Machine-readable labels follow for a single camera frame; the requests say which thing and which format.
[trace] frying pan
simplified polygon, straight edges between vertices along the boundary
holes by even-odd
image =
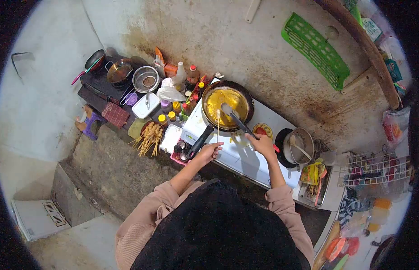
[[[253,117],[253,99],[242,85],[224,80],[208,85],[202,94],[202,112],[209,125],[190,148],[187,154],[188,159],[196,156],[209,135],[218,127],[216,121],[217,110],[220,110],[220,127],[218,128],[220,131],[230,133],[240,129],[238,124],[221,110],[221,104],[223,102],[226,102],[232,109],[239,113],[239,118],[244,124],[250,122]]]
[[[77,80],[85,73],[94,72],[99,70],[101,65],[103,65],[106,58],[106,52],[103,49],[100,49],[94,52],[85,63],[85,70],[82,71],[77,77],[73,80],[72,85],[77,82]]]
[[[107,70],[107,81],[110,83],[119,83],[125,80],[133,71],[133,61],[129,58],[122,58],[121,60],[113,63],[109,61],[104,66]]]

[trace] black pan handle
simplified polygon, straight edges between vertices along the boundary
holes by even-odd
[[[109,61],[109,62],[107,62],[105,65],[104,65],[104,68],[107,70],[107,71],[109,71],[109,69],[111,68],[113,66],[113,62],[112,61]]]
[[[212,125],[209,125],[209,126],[206,127],[205,131],[202,133],[202,135],[197,139],[197,141],[193,144],[193,146],[188,151],[188,154],[187,154],[188,159],[192,159],[196,156],[196,154],[202,148],[206,139],[209,137],[209,135],[211,135],[211,133],[214,131],[214,129],[215,128]]]

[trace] purple stool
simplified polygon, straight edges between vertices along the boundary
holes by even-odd
[[[102,117],[101,115],[98,115],[97,113],[95,113],[95,111],[91,110],[91,117],[86,117],[85,119],[85,124],[86,124],[86,128],[82,131],[83,134],[85,134],[86,136],[89,137],[89,139],[96,141],[98,139],[98,136],[95,135],[94,133],[91,132],[91,126],[94,123],[94,121],[99,120],[101,123],[107,123],[107,120]]]

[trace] pink sleeve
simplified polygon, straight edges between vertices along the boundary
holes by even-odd
[[[279,216],[289,230],[296,247],[307,258],[310,266],[313,266],[313,244],[305,231],[301,216],[295,212],[292,194],[293,191],[288,185],[268,190],[265,194],[265,199],[269,202],[268,210]]]
[[[115,236],[115,259],[120,270],[130,269],[155,229],[157,209],[162,205],[172,207],[178,193],[170,182],[157,186],[145,196],[121,224]]]

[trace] pan handle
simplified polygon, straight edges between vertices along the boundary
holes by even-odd
[[[86,70],[82,71],[79,75],[77,75],[77,77],[73,80],[72,85],[73,85],[75,82],[77,82],[77,80],[80,78],[80,76],[82,76],[83,74],[85,74],[85,71],[86,71]]]
[[[193,146],[188,151],[188,154],[187,154],[188,159],[192,159],[196,156],[196,154],[202,148],[206,139],[209,137],[209,135],[211,135],[211,133],[214,131],[214,129],[215,129],[215,127],[212,126],[212,125],[209,125],[209,126],[206,127],[205,131],[202,133],[202,135],[197,139],[197,141],[193,144]]]
[[[107,62],[105,65],[104,65],[104,68],[107,70],[107,71],[109,71],[109,69],[111,68],[113,66],[113,62],[112,61],[109,61],[109,62]]]

